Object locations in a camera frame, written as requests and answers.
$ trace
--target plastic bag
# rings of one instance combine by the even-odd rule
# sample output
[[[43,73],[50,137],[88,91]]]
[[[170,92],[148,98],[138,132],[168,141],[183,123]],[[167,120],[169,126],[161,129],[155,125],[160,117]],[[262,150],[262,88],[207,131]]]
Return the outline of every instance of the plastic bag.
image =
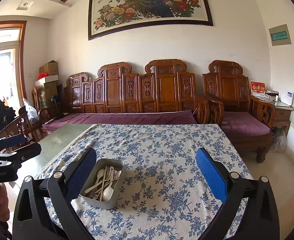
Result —
[[[26,110],[28,112],[28,119],[30,124],[35,124],[37,122],[39,122],[39,116],[37,114],[37,110],[35,108],[33,108],[26,99],[23,98],[23,102],[26,106]]]
[[[272,149],[278,152],[284,152],[287,146],[287,138],[283,128],[275,129],[272,136]]]

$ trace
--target tile floor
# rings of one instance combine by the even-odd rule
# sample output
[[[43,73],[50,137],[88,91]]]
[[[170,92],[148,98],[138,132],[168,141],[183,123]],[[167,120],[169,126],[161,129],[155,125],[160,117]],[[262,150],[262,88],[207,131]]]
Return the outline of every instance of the tile floor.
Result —
[[[294,164],[286,153],[269,151],[266,160],[257,164],[255,154],[242,155],[251,175],[254,179],[267,176],[271,183],[279,214],[280,239],[283,240],[294,228]],[[17,200],[18,191],[6,185],[9,196],[10,221]]]

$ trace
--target purple seat cushion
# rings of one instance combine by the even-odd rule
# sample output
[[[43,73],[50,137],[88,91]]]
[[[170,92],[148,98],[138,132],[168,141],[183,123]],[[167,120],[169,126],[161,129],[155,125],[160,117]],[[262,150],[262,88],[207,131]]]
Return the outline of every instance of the purple seat cushion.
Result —
[[[225,112],[221,129],[225,134],[259,136],[268,134],[270,129],[247,112]]]
[[[180,111],[169,113],[142,114],[68,114],[64,118],[54,120],[42,127],[47,131],[55,131],[65,123],[79,124],[197,124],[192,112]]]

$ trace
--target glass tabletop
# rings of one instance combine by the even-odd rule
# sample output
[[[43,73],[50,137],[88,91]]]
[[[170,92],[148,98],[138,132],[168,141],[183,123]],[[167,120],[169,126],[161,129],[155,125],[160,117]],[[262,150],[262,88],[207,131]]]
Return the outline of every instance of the glass tabletop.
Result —
[[[288,110],[293,110],[294,109],[292,106],[286,105],[285,103],[283,103],[281,101],[276,102],[276,101],[270,100],[270,99],[265,98],[265,97],[257,97],[257,96],[255,96],[255,97],[260,99],[261,101],[273,104],[276,108],[288,109]]]
[[[21,164],[22,167],[17,172],[17,185],[20,187],[26,176],[34,177],[48,162],[90,126],[90,124],[66,123],[40,140],[39,144],[42,148],[40,155]]]

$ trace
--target blue floral tablecloth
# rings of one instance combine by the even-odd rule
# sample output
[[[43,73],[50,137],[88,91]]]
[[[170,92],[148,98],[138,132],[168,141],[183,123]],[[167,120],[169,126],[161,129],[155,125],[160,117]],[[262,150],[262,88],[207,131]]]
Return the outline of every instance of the blue floral tablecloth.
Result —
[[[125,162],[126,178],[117,207],[104,210],[81,197],[72,206],[95,239],[198,239],[220,205],[195,161],[204,147],[229,171],[251,179],[247,167],[218,125],[94,124],[42,169],[47,178],[81,157],[87,147],[97,159]],[[52,220],[59,224],[46,200]],[[233,235],[245,210],[243,199],[227,237]]]

